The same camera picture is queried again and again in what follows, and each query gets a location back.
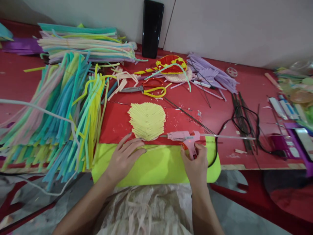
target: red table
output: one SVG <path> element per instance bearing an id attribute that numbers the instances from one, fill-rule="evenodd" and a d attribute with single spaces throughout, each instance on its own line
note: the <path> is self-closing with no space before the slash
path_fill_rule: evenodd
<path id="1" fill-rule="evenodd" d="M 39 36 L 38 26 L 25 25 L 21 23 L 15 23 L 10 21 L 1 20 L 16 37 L 31 37 L 32 35 Z M 168 55 L 170 52 L 159 50 L 158 55 Z M 142 58 L 140 54 L 136 55 L 137 58 Z M 155 61 L 150 59 L 148 62 L 139 62 L 137 65 L 132 63 L 126 63 L 125 67 L 130 72 L 136 72 L 146 68 L 154 67 Z M 225 70 L 228 67 L 233 67 L 238 71 L 238 77 L 236 80 L 240 82 L 237 85 L 237 90 L 241 92 L 243 99 L 245 100 L 249 109 L 257 112 L 258 104 L 260 104 L 260 127 L 265 136 L 272 133 L 279 133 L 277 125 L 275 125 L 275 118 L 272 110 L 263 108 L 268 106 L 268 96 L 277 96 L 278 90 L 270 83 L 264 76 L 266 72 L 273 75 L 271 70 L 250 67 L 245 65 L 237 65 L 212 59 L 207 59 L 211 64 Z M 43 62 L 40 58 L 35 56 L 19 56 L 9 53 L 4 53 L 0 50 L 0 98 L 2 99 L 15 99 L 21 101 L 30 101 L 37 84 L 41 78 L 41 71 L 24 73 L 24 69 L 31 69 L 43 66 Z M 199 89 L 192 85 L 192 92 L 187 90 L 188 85 L 183 84 L 174 89 L 167 89 L 166 98 L 175 103 L 181 108 L 192 109 L 201 112 L 202 123 L 209 129 L 217 133 L 221 128 L 223 122 L 229 119 L 233 112 L 233 104 L 231 101 L 231 94 L 228 91 L 223 92 L 227 102 L 219 100 L 210 94 L 207 94 L 211 108 L 206 103 L 202 89 Z M 172 107 L 165 100 L 151 99 L 148 96 L 144 96 L 140 93 L 125 94 L 118 93 L 113 96 L 110 102 L 119 102 L 124 104 L 131 104 L 134 102 L 153 102 L 163 107 Z M 16 113 L 21 106 L 0 104 L 0 122 L 7 120 L 11 115 Z M 236 128 L 229 122 L 227 128 L 223 130 L 223 135 L 236 135 Z M 267 142 L 267 137 L 263 134 L 260 136 L 260 140 L 267 149 L 271 149 L 271 146 Z M 242 140 L 235 139 L 218 139 L 219 146 L 218 152 L 222 169 L 225 170 L 244 170 L 244 169 L 305 169 L 302 160 L 287 160 L 284 161 L 281 158 L 272 156 L 259 150 L 258 155 L 247 155 L 235 153 L 235 149 L 245 150 Z M 8 172 L 23 171 L 21 165 L 10 165 Z"/>

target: red-yellow craft piece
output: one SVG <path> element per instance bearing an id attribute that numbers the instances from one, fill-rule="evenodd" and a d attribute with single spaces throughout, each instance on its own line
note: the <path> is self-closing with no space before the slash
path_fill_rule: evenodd
<path id="1" fill-rule="evenodd" d="M 156 61 L 157 67 L 146 69 L 143 71 L 138 71 L 138 72 L 135 72 L 134 74 L 141 75 L 144 73 L 149 73 L 149 72 L 153 72 L 156 70 L 161 70 L 170 64 L 179 64 L 185 71 L 187 70 L 187 64 L 183 60 L 183 58 L 181 58 L 177 55 L 166 55 L 166 56 L 164 56 L 161 59 Z M 180 74 L 180 73 L 183 73 L 183 71 L 177 65 L 173 65 L 173 66 L 163 70 L 161 73 L 162 74 Z"/>

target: white wall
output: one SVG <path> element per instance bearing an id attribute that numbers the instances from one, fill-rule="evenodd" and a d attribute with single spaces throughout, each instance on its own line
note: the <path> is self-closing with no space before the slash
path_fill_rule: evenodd
<path id="1" fill-rule="evenodd" d="M 164 49 L 273 68 L 313 55 L 312 0 L 177 0 Z"/>
<path id="2" fill-rule="evenodd" d="M 164 46 L 175 0 L 164 4 L 159 47 Z M 116 27 L 129 41 L 142 42 L 143 0 L 0 0 L 0 18 L 28 24 Z"/>
<path id="3" fill-rule="evenodd" d="M 312 0 L 163 2 L 159 47 L 273 68 L 313 56 Z M 0 0 L 0 18 L 86 27 L 114 26 L 142 42 L 143 0 Z"/>

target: pink hot glue gun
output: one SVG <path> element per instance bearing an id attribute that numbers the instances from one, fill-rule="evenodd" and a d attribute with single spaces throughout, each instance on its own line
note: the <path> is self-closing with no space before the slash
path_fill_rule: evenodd
<path id="1" fill-rule="evenodd" d="M 193 131 L 190 135 L 189 131 L 170 132 L 167 135 L 161 135 L 160 137 L 167 137 L 173 141 L 181 141 L 184 144 L 184 149 L 188 149 L 189 158 L 195 160 L 197 158 L 197 152 L 195 149 L 195 142 L 200 140 L 200 133 Z"/>

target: red-handled scissors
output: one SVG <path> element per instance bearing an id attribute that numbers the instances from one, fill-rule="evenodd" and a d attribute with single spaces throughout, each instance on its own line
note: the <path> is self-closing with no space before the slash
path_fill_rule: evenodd
<path id="1" fill-rule="evenodd" d="M 159 84 L 151 84 L 149 83 L 150 81 L 156 80 L 159 82 Z M 136 91 L 140 91 L 142 92 L 144 95 L 150 96 L 150 97 L 154 97 L 154 98 L 160 98 L 163 97 L 166 94 L 166 88 L 163 87 L 163 80 L 161 78 L 149 78 L 146 81 L 144 81 L 142 83 L 141 86 L 137 86 L 137 87 L 128 87 L 128 88 L 124 88 L 123 90 L 121 90 L 121 92 L 136 92 Z M 145 87 L 154 87 L 152 89 L 149 90 L 144 90 Z M 160 95 L 153 95 L 150 94 L 150 92 L 155 91 L 155 90 L 163 90 L 164 92 L 161 93 Z"/>

